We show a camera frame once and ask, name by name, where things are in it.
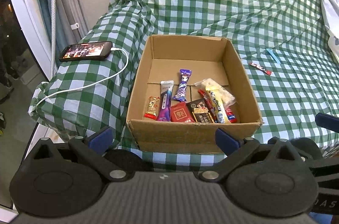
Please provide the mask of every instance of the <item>red wrapper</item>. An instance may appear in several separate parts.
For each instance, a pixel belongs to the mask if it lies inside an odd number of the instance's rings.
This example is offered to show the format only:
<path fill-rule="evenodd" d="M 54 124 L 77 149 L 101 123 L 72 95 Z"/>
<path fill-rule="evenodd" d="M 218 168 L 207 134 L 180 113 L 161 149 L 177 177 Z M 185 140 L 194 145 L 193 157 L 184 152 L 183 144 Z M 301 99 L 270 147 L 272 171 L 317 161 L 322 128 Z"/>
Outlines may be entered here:
<path fill-rule="evenodd" d="M 194 122 L 185 102 L 175 104 L 171 107 L 171 121 Z"/>
<path fill-rule="evenodd" d="M 214 121 L 217 120 L 217 117 L 215 115 L 215 112 L 214 112 L 214 108 L 213 108 L 213 105 L 212 105 L 212 102 L 211 102 L 211 99 L 210 97 L 208 96 L 207 93 L 205 93 L 203 90 L 199 89 L 198 90 L 198 93 L 201 95 L 202 98 L 204 98 L 205 102 L 206 102 L 206 106 L 208 108 L 208 110 L 211 112 L 211 115 L 212 115 L 212 118 Z"/>
<path fill-rule="evenodd" d="M 262 66 L 260 66 L 259 64 L 256 64 L 256 63 L 249 63 L 251 66 L 254 66 L 255 68 L 259 69 L 260 71 L 263 71 L 264 73 L 266 73 L 267 75 L 271 75 L 272 74 L 272 71 L 269 71 L 265 68 L 263 68 Z"/>
<path fill-rule="evenodd" d="M 226 115 L 231 123 L 237 122 L 236 116 L 233 114 L 232 110 L 229 107 L 226 108 Z"/>

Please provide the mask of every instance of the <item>black phone case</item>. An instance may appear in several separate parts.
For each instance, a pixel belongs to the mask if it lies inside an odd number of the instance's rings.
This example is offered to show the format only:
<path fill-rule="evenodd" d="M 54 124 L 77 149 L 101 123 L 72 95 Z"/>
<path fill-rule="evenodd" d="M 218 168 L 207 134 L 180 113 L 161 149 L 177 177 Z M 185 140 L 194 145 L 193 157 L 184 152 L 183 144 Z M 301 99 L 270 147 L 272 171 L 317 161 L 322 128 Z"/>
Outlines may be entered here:
<path fill-rule="evenodd" d="M 66 50 L 71 46 L 68 45 L 60 54 L 59 60 L 60 62 L 66 62 L 66 61 L 79 61 L 79 60 L 104 60 L 109 56 L 111 53 L 111 48 L 113 47 L 112 42 L 103 42 L 103 43 L 109 43 L 109 49 L 107 49 L 106 53 L 104 55 L 99 55 L 99 56 L 90 56 L 90 57 L 71 57 L 71 58 L 63 58 L 64 54 L 66 53 Z"/>

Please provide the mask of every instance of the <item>cardboard box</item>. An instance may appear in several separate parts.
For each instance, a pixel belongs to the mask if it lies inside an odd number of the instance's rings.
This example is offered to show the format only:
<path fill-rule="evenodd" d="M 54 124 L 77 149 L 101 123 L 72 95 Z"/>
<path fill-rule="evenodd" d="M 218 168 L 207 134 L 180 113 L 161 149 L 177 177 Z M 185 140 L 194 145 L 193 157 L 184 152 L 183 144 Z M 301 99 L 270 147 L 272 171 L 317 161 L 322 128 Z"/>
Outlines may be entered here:
<path fill-rule="evenodd" d="M 194 86 L 212 78 L 236 98 L 231 106 L 237 124 L 163 122 L 145 118 L 150 96 L 160 96 L 160 82 L 180 83 L 180 69 L 192 70 L 187 101 L 200 99 Z M 126 123 L 141 150 L 173 153 L 220 153 L 215 131 L 223 127 L 233 137 L 251 137 L 262 124 L 249 79 L 230 40 L 220 37 L 152 35 L 143 51 L 129 101 Z"/>

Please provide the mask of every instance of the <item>black snack package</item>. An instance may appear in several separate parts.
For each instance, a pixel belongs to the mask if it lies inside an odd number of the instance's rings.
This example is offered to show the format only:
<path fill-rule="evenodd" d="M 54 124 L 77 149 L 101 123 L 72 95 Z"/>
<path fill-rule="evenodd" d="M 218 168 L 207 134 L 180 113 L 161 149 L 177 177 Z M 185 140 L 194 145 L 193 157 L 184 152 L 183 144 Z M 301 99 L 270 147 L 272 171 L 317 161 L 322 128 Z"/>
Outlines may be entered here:
<path fill-rule="evenodd" d="M 213 118 L 208 111 L 204 98 L 197 99 L 192 102 L 186 103 L 189 111 L 192 112 L 192 115 L 196 122 L 212 122 Z"/>

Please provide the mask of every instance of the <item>metal screw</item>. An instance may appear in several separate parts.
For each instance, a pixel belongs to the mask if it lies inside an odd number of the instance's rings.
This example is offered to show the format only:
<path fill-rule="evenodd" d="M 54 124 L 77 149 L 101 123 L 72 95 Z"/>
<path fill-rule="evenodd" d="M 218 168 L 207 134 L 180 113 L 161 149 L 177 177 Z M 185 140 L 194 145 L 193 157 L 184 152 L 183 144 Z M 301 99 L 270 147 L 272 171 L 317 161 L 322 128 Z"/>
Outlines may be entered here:
<path fill-rule="evenodd" d="M 110 172 L 110 176 L 115 179 L 121 179 L 126 176 L 126 173 L 121 169 L 116 169 Z"/>
<path fill-rule="evenodd" d="M 205 179 L 208 179 L 208 180 L 214 180 L 214 179 L 217 179 L 219 177 L 219 173 L 213 171 L 213 170 L 208 170 L 208 171 L 204 171 L 202 173 L 202 176 L 205 178 Z"/>

